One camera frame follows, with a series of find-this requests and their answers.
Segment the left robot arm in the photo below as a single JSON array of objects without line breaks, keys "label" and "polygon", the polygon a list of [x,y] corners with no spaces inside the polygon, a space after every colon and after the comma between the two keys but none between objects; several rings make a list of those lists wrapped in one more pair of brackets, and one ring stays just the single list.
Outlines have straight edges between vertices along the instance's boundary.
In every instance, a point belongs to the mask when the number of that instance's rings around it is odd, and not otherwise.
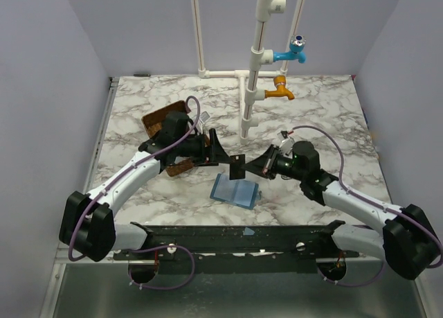
[{"label": "left robot arm", "polygon": [[73,192],[67,198],[59,232],[69,251],[98,262],[111,251],[138,251],[147,247],[149,230],[131,222],[116,224],[124,203],[146,182],[174,165],[177,158],[195,166],[230,163],[214,129],[205,136],[184,112],[170,112],[161,129],[141,143],[130,161],[105,183],[88,193]]}]

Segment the black card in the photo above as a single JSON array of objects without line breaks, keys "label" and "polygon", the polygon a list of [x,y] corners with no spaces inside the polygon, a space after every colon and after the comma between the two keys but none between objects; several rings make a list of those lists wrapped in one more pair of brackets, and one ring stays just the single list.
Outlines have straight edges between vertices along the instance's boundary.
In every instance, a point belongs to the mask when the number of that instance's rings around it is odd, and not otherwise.
[{"label": "black card", "polygon": [[238,180],[246,178],[246,171],[243,169],[246,157],[245,154],[235,154],[230,156],[229,179]]}]

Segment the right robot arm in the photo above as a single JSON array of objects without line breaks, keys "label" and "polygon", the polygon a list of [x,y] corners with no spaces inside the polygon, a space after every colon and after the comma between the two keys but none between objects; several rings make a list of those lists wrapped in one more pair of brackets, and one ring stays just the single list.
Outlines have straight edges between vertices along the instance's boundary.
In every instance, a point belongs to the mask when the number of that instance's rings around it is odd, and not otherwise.
[{"label": "right robot arm", "polygon": [[337,176],[320,167],[319,154],[308,141],[294,143],[291,157],[271,145],[242,168],[267,179],[282,175],[297,180],[308,199],[362,222],[363,227],[357,227],[334,221],[323,229],[323,241],[339,250],[383,260],[408,280],[442,264],[442,243],[421,208],[402,208],[345,188]]}]

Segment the blue leather card holder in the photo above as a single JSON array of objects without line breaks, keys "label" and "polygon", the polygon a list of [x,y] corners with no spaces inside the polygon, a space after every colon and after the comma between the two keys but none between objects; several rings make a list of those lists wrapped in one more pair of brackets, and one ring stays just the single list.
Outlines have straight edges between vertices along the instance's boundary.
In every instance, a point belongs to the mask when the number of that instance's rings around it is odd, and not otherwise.
[{"label": "blue leather card holder", "polygon": [[229,179],[219,173],[215,179],[210,198],[243,209],[252,210],[259,196],[259,184],[245,179]]}]

